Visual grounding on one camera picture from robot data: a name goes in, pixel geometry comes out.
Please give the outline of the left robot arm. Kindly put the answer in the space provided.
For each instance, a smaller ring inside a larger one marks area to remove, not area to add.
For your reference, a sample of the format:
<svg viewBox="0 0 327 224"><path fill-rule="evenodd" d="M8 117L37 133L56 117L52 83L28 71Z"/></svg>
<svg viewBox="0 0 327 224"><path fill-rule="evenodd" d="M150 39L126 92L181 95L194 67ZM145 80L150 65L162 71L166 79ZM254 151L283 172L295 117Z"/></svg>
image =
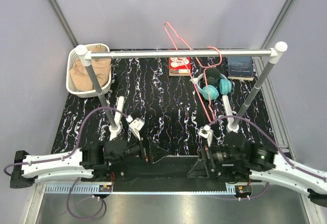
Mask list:
<svg viewBox="0 0 327 224"><path fill-rule="evenodd" d="M10 188L28 188L42 181L75 178L101 182L113 177L115 167L127 158L139 157L154 164L168 154L167 150L145 139L128 146L127 140L119 138L60 154L33 156L26 151L17 151Z"/></svg>

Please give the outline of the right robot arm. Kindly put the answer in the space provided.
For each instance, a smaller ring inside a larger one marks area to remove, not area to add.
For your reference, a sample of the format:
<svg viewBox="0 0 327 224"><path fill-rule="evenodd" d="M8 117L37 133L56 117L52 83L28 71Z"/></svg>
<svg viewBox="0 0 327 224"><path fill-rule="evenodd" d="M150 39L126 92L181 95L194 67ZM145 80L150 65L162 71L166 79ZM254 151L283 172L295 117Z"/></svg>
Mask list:
<svg viewBox="0 0 327 224"><path fill-rule="evenodd" d="M235 132L228 133L222 145L205 144L188 177L228 183L264 181L292 189L326 207L325 171L297 164L276 148L252 143Z"/></svg>

